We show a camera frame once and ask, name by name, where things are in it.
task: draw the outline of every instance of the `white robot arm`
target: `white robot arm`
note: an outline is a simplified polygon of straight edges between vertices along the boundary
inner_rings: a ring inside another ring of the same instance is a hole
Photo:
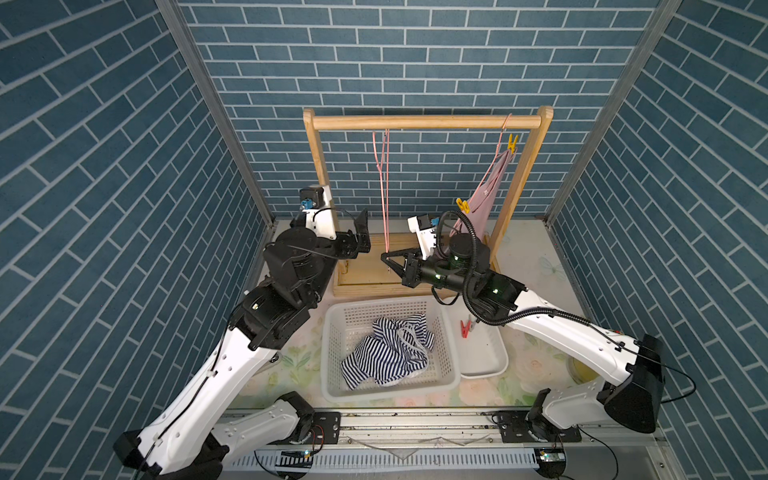
[[[304,211],[263,252],[270,275],[234,310],[221,341],[178,397],[150,425],[125,432],[115,442],[123,465],[142,471],[147,480],[215,480],[223,462],[276,440],[306,438],[313,409],[295,392],[253,415],[217,421],[248,379],[275,359],[309,318],[336,261],[370,250],[367,212],[355,220],[355,233],[333,231],[326,195],[322,187],[301,190]],[[516,312],[520,315],[509,323],[512,328],[558,347],[600,375],[573,389],[539,392],[528,413],[534,435],[553,441],[562,429],[609,418],[641,432],[655,429],[664,381],[660,369],[654,368],[657,363],[646,360],[658,359],[660,347],[653,337],[638,342],[583,319],[552,315],[560,310],[523,284],[490,271],[485,264],[468,268],[467,259],[474,257],[477,263],[478,257],[476,251],[468,255],[477,250],[476,245],[468,249],[465,244],[463,236],[469,233],[452,238],[448,259],[439,257],[441,246],[434,240],[433,226],[431,220],[429,225],[415,223],[417,233],[432,230],[432,240],[419,236],[423,243],[419,249],[382,255],[403,278],[403,285],[428,282],[460,292],[470,311],[491,324],[502,324],[499,319]],[[404,265],[391,260],[398,255],[405,257]],[[487,263],[483,255],[481,260]]]

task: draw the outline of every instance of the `yellow clothespin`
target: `yellow clothespin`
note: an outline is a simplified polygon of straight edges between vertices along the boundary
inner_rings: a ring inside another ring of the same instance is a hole
[[[467,200],[462,200],[461,198],[457,198],[456,204],[458,205],[458,209],[464,212],[464,214],[469,213],[469,204],[467,203]]]
[[[520,138],[520,136],[515,135],[515,141],[512,141],[512,134],[509,134],[509,145],[508,145],[509,150],[512,150],[512,151],[515,150],[515,145],[518,144],[518,138]]]

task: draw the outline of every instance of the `red clothespin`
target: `red clothespin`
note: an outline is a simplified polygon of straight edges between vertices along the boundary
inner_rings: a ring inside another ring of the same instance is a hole
[[[467,324],[464,324],[464,320],[461,320],[462,323],[462,338],[467,338],[467,335],[469,335],[469,332],[472,331],[472,319],[467,319]]]

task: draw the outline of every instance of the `blue brick wallpaper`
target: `blue brick wallpaper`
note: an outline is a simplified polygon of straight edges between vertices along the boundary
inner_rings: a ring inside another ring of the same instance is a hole
[[[317,179],[317,114],[530,114],[554,122],[517,216],[543,214],[657,0],[183,0],[232,122],[277,214]],[[376,215],[371,135],[321,134],[336,204]],[[498,132],[392,134],[390,211],[443,211],[485,172]],[[502,192],[507,190],[509,168]],[[501,209],[501,201],[495,213]]]
[[[0,2],[0,478],[116,478],[263,230],[152,0]]]
[[[767,25],[684,0],[554,222],[596,317],[695,379],[660,414],[691,478],[766,478]]]

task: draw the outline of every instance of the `blue and white striped clothing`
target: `blue and white striped clothing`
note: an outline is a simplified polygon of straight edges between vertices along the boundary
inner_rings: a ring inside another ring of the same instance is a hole
[[[434,342],[424,315],[374,320],[373,334],[362,339],[341,362],[344,381],[355,389],[369,377],[386,385],[418,374],[429,365],[427,349],[432,351]]]

